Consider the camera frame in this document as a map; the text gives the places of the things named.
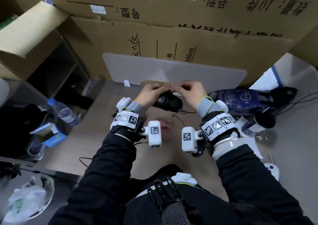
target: desk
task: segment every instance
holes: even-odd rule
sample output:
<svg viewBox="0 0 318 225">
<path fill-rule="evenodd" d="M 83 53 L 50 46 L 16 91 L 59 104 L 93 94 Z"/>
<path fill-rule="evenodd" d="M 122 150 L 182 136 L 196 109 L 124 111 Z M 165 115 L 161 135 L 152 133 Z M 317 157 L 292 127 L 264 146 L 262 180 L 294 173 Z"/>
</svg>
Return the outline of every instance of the desk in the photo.
<svg viewBox="0 0 318 225">
<path fill-rule="evenodd" d="M 86 114 L 82 123 L 75 127 L 67 139 L 56 146 L 46 149 L 43 159 L 38 166 L 76 175 L 83 175 L 86 167 L 80 163 L 79 157 L 95 155 L 101 147 L 102 141 L 109 132 L 113 121 L 112 114 L 116 111 L 116 104 L 122 97 L 135 98 L 140 92 L 140 86 L 125 87 L 121 83 L 107 81 Z M 184 110 L 193 110 L 184 102 Z M 146 179 L 168 164 L 178 165 L 184 172 L 192 174 L 198 183 L 210 191 L 227 200 L 227 195 L 218 176 L 215 161 L 208 151 L 196 158 L 181 149 L 181 130 L 183 125 L 172 112 L 166 112 L 151 107 L 147 120 L 163 119 L 173 124 L 173 138 L 162 142 L 160 148 L 150 148 L 147 144 L 137 145 L 137 157 L 133 163 L 131 177 Z M 199 129 L 201 119 L 197 114 L 178 114 L 185 126 Z M 259 146 L 266 162 L 271 162 L 268 147 Z M 90 160 L 83 160 L 87 165 Z"/>
</svg>

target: black jacket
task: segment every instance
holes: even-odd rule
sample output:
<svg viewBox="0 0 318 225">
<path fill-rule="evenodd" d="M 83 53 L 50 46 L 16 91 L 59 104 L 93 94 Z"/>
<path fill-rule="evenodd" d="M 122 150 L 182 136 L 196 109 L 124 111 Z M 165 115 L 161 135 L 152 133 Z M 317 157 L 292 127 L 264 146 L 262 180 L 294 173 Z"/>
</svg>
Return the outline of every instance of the black jacket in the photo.
<svg viewBox="0 0 318 225">
<path fill-rule="evenodd" d="M 129 178 L 136 147 L 108 134 L 93 157 L 68 204 L 53 216 L 53 224 L 160 224 L 156 206 L 147 195 L 128 203 Z M 230 202 L 252 204 L 278 224 L 312 224 L 293 198 L 248 147 L 242 145 L 217 160 L 219 176 Z M 177 185 L 188 204 L 195 206 L 204 224 L 241 224 L 229 203 L 188 185 Z"/>
</svg>

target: white game controller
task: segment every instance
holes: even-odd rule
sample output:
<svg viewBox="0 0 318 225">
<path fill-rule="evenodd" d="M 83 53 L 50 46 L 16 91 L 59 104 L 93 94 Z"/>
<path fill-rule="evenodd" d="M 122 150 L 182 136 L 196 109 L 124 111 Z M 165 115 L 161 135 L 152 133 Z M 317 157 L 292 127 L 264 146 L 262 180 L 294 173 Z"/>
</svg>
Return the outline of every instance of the white game controller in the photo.
<svg viewBox="0 0 318 225">
<path fill-rule="evenodd" d="M 272 163 L 265 163 L 264 166 L 271 172 L 273 177 L 278 181 L 279 180 L 279 169 Z"/>
</svg>

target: plastic bottle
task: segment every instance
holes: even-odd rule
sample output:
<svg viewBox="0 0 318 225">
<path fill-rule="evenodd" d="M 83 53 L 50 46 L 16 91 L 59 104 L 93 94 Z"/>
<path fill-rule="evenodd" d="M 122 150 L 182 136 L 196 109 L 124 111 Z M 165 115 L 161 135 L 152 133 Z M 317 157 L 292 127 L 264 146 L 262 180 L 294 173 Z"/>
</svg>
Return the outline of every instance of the plastic bottle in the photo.
<svg viewBox="0 0 318 225">
<path fill-rule="evenodd" d="M 68 123 L 70 126 L 77 126 L 81 119 L 65 104 L 56 101 L 56 99 L 48 99 L 47 103 L 52 106 L 59 118 Z"/>
</svg>

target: black sleeve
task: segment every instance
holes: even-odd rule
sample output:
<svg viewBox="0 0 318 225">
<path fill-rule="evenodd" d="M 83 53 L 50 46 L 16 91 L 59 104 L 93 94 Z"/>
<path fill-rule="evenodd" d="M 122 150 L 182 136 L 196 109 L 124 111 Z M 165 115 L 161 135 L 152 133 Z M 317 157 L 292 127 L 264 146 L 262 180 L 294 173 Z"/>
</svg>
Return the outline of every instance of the black sleeve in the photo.
<svg viewBox="0 0 318 225">
<path fill-rule="evenodd" d="M 68 204 L 59 208 L 53 224 L 121 224 L 125 214 L 125 189 L 136 148 L 129 140 L 108 134 Z"/>
<path fill-rule="evenodd" d="M 252 204 L 279 224 L 312 224 L 248 145 L 222 155 L 217 167 L 230 202 Z"/>
</svg>

